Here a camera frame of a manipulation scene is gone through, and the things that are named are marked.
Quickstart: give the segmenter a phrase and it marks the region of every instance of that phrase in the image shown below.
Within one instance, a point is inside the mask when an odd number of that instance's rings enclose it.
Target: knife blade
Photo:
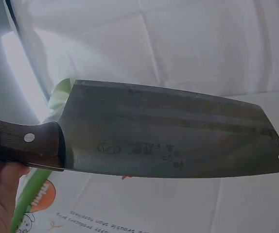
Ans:
[[[0,121],[0,160],[138,177],[250,176],[279,172],[279,136],[254,104],[77,80],[57,122]]]

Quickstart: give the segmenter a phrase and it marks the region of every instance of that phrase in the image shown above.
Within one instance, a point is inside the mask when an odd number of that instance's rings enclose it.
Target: green object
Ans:
[[[50,176],[52,171],[37,169],[31,178],[28,180],[23,192],[20,194],[17,205],[14,211],[13,219],[11,221],[11,233],[15,233],[18,225],[21,222],[22,216],[26,212],[30,203],[33,201],[43,183]]]
[[[71,79],[64,79],[55,87],[48,103],[48,107],[55,110],[52,112],[52,115],[56,114],[56,111],[59,111],[58,108],[66,103],[71,88]],[[11,233],[15,233],[17,230],[24,213],[29,211],[30,203],[39,192],[43,183],[50,176],[51,172],[52,171],[50,170],[37,169],[28,180],[23,192],[17,200],[17,205],[11,222]]]

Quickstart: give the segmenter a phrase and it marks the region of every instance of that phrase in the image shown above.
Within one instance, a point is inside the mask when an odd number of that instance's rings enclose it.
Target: knife bolster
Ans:
[[[57,122],[29,126],[0,121],[0,160],[62,169],[65,142],[60,126]]]

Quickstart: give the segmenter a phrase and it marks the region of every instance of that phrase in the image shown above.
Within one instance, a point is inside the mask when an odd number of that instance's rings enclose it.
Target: engraved logo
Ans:
[[[98,145],[97,150],[103,154],[118,154],[121,151],[121,147],[117,144],[103,142]]]

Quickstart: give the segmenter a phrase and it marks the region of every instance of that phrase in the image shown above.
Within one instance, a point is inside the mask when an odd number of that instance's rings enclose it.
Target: dark wooden handle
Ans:
[[[60,126],[57,122],[29,126],[0,120],[0,160],[61,169],[65,142]]]

